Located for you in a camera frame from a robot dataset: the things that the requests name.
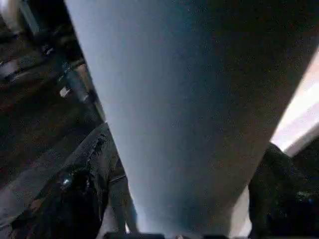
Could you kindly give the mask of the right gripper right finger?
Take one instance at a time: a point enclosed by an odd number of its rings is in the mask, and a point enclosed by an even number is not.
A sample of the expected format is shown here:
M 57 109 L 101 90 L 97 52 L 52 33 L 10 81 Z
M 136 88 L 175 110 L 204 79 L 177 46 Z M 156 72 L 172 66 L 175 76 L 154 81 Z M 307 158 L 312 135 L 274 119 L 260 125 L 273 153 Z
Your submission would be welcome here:
M 250 184 L 250 238 L 319 236 L 319 145 L 288 156 L 269 144 Z

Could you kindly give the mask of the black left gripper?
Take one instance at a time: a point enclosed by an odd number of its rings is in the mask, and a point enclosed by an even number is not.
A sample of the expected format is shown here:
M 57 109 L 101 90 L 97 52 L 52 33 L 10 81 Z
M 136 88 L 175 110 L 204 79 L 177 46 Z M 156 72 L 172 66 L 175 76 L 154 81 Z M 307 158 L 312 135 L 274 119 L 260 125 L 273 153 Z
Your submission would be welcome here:
M 104 122 L 85 61 L 75 61 L 75 34 L 70 26 L 59 26 L 39 38 L 30 32 L 0 28 L 0 84 L 21 84 L 29 79 L 63 75 L 67 86 L 94 122 Z

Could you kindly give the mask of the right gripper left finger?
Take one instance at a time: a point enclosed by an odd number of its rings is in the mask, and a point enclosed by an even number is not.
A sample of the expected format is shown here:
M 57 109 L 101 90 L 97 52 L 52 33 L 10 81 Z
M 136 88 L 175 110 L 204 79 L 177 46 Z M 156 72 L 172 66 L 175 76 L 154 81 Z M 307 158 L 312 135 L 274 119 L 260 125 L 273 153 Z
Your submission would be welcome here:
M 107 123 L 95 128 L 14 220 L 16 239 L 94 239 L 126 178 Z

